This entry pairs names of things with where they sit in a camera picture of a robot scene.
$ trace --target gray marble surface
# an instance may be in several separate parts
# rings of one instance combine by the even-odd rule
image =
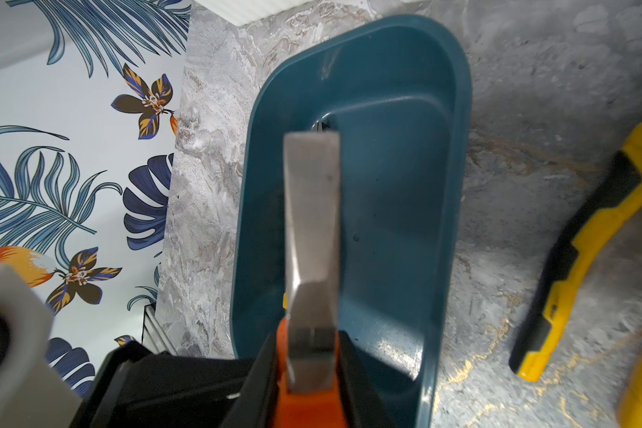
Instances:
[[[286,58],[397,13],[460,40],[472,130],[433,423],[615,427],[642,351],[642,211],[600,254],[538,383],[506,364],[544,257],[642,120],[642,1],[311,2],[233,27],[191,21],[157,319],[182,355],[231,357],[248,117]]]

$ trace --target navy monstera leaf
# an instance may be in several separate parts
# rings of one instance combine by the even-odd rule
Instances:
[[[93,384],[95,368],[90,364],[88,354],[83,348],[72,349],[65,339],[52,338],[48,341],[45,359],[69,388],[81,398],[86,396]]]
[[[154,156],[148,159],[147,165],[138,167],[128,174],[128,179],[137,187],[138,191],[154,202],[150,205],[141,200],[130,188],[124,190],[124,205],[128,211],[139,215],[126,214],[124,216],[126,230],[132,234],[145,234],[152,231],[150,235],[142,238],[128,236],[128,248],[140,250],[164,239],[166,206],[169,204],[169,196],[159,189],[155,180],[164,188],[169,189],[173,164],[173,153],[169,156]]]

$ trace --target teal plastic basin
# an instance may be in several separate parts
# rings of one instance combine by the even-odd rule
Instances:
[[[231,337],[254,357],[284,315],[282,137],[318,120],[340,132],[340,328],[402,427],[428,427],[471,110],[456,39],[393,16],[285,61],[250,116]]]

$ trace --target floral wallpaper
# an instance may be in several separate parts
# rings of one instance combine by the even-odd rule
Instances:
[[[157,299],[190,5],[0,1],[0,263],[81,396]]]

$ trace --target blue palm leaf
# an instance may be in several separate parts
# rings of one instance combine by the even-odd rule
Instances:
[[[171,55],[185,51],[188,39],[190,5],[169,8],[180,0],[8,0],[16,6],[35,3],[52,27],[52,48],[48,64],[54,64],[64,55],[67,33],[86,64],[88,77],[93,73],[93,55],[109,75],[107,58],[122,73],[118,56],[135,65],[129,53],[141,61],[143,48],[153,54],[157,49]]]
[[[159,287],[159,265],[154,268],[153,279],[154,279],[154,286],[155,287]],[[137,286],[136,288],[142,288],[145,291],[149,292],[150,295],[149,296],[148,295],[137,295],[137,296],[133,297],[132,299],[130,299],[128,301],[128,304],[126,304],[126,309],[128,309],[130,311],[132,306],[137,301],[141,301],[143,299],[147,299],[153,307],[155,307],[157,305],[157,293],[158,293],[157,288],[146,287],[146,286]]]
[[[124,216],[124,226],[126,230],[132,234],[142,234],[152,231],[150,235],[144,236],[143,238],[132,238],[128,236],[128,248],[140,250],[164,239],[166,208],[169,204],[169,197],[162,193],[154,182],[154,179],[161,183],[163,187],[169,188],[171,183],[171,169],[169,165],[173,165],[173,163],[173,153],[169,156],[155,156],[148,159],[147,165],[138,167],[128,174],[128,179],[131,183],[133,183],[141,193],[158,205],[150,205],[142,201],[130,188],[124,190],[123,200],[126,208],[134,214],[150,217],[150,219],[147,219],[126,214]]]
[[[0,134],[9,132],[46,133],[62,140],[67,137],[38,129],[6,126],[0,127]],[[47,162],[44,152],[54,152],[55,157]],[[64,241],[75,229],[95,231],[84,226],[95,204],[95,193],[113,188],[119,194],[121,186],[116,183],[102,183],[93,191],[90,188],[97,173],[77,185],[81,176],[80,168],[73,156],[68,155],[68,176],[64,173],[65,163],[62,149],[50,146],[36,146],[24,150],[17,158],[14,174],[10,175],[0,161],[0,246],[15,245],[44,253],[57,243],[55,255],[63,268],[68,268],[69,258],[64,252]],[[37,167],[32,170],[29,160],[38,153]],[[64,182],[60,188],[60,179]],[[76,203],[69,215],[70,203],[76,193]]]
[[[95,377],[95,368],[83,348],[72,349],[65,339],[52,338],[48,341],[45,359],[69,388],[81,398],[86,396]]]

